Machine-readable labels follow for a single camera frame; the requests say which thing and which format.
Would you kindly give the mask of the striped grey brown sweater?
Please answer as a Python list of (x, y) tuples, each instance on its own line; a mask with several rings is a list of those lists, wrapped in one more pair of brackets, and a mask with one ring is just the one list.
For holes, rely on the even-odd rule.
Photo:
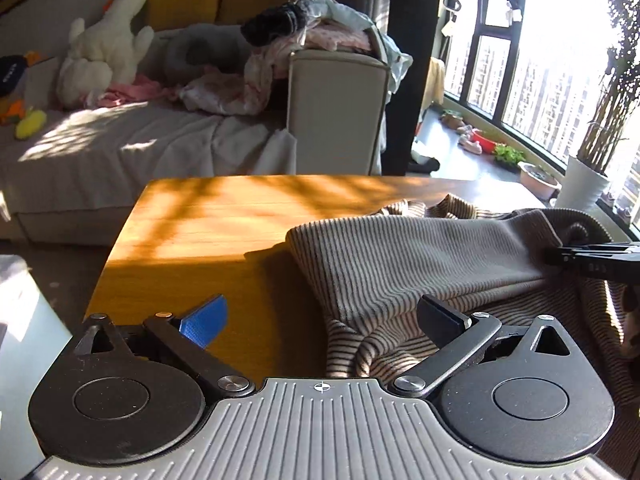
[(435, 345), (420, 331), (416, 305), (432, 296), (462, 313), (483, 311), (508, 325), (557, 318), (612, 394), (616, 415), (599, 457), (637, 477), (639, 385), (623, 287), (580, 278), (544, 263), (548, 248), (605, 243), (589, 214), (522, 209), (497, 214), (449, 195), (434, 206), (402, 200), (370, 216), (296, 226), (285, 240), (318, 298), (333, 378), (389, 382)]

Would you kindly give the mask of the pile of clothes on sofa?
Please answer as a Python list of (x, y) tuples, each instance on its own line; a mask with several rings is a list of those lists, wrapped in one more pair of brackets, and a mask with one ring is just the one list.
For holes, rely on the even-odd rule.
[(293, 0), (242, 25), (190, 25), (169, 40), (166, 80), (189, 110), (255, 116), (270, 101), (273, 84), (288, 78), (300, 51), (374, 54), (390, 69), (386, 94), (397, 92), (412, 57), (366, 14), (336, 0)]

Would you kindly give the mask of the potted bamboo plant white pot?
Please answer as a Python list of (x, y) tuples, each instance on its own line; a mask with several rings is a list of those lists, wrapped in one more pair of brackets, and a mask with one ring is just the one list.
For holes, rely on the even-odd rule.
[(608, 13), (617, 34), (608, 48), (608, 65), (596, 110), (585, 137), (565, 170), (556, 208), (590, 211), (608, 187), (606, 170), (625, 122), (639, 106), (639, 0), (608, 0)]

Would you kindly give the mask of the pink bowl planter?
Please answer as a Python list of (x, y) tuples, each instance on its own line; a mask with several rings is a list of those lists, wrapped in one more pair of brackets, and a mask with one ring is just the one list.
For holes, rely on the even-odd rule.
[(559, 194), (561, 183), (542, 168), (530, 162), (519, 162), (518, 168), (520, 168), (521, 185), (524, 185), (538, 200), (548, 202)]

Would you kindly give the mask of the small green plant tray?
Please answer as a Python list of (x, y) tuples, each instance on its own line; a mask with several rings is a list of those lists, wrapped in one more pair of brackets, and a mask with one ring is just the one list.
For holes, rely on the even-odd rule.
[(518, 165), (526, 161), (525, 154), (522, 151), (506, 144), (497, 144), (495, 146), (494, 159), (500, 167), (510, 171), (518, 171), (520, 169)]

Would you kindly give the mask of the red dish on floor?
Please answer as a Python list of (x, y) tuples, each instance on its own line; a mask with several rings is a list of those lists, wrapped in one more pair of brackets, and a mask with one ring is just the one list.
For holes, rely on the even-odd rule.
[(471, 134), (471, 140), (480, 144), (484, 154), (494, 154), (497, 145), (501, 142), (492, 140), (484, 131), (474, 128)]

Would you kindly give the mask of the beige sofa with grey cover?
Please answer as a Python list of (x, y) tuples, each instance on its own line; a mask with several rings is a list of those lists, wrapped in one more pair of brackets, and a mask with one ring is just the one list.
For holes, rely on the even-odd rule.
[(288, 58), (283, 106), (257, 117), (209, 115), (157, 99), (66, 113), (58, 60), (27, 78), (47, 114), (31, 138), (1, 131), (1, 235), (109, 245), (158, 179), (253, 174), (377, 174), (390, 71), (376, 30), (370, 50), (304, 49)]

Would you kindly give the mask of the yellow plush toy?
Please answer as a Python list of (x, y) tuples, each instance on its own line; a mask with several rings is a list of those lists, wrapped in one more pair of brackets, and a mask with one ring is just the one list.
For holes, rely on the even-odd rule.
[(47, 114), (43, 110), (29, 110), (17, 123), (14, 131), (16, 140), (27, 140), (40, 131), (47, 122)]

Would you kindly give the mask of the white standing garment steamer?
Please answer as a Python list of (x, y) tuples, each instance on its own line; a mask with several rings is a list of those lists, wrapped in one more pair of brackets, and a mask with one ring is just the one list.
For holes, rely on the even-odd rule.
[(462, 9), (460, 0), (439, 0), (434, 53), (436, 58), (446, 58), (449, 40), (456, 31), (456, 21)]

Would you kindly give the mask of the dark pillar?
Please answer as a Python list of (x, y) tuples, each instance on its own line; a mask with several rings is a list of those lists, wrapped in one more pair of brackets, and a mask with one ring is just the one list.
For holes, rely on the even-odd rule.
[(413, 58), (386, 106), (386, 150), (382, 174), (403, 176), (410, 158), (434, 44), (439, 0), (390, 0), (388, 34)]

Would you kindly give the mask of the white plush toy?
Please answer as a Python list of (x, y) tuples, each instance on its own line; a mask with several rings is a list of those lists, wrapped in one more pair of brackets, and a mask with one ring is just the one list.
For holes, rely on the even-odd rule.
[(84, 105), (92, 94), (99, 96), (113, 84), (132, 84), (138, 65), (154, 39), (144, 26), (134, 32), (131, 23), (146, 0), (113, 0), (96, 24), (83, 18), (70, 25), (68, 50), (58, 73), (56, 96), (66, 110)]

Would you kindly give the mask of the yellow sofa cushion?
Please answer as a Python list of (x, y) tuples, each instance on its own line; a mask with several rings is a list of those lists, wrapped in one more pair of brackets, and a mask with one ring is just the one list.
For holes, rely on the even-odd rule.
[(145, 24), (157, 32), (216, 21), (220, 0), (148, 0)]

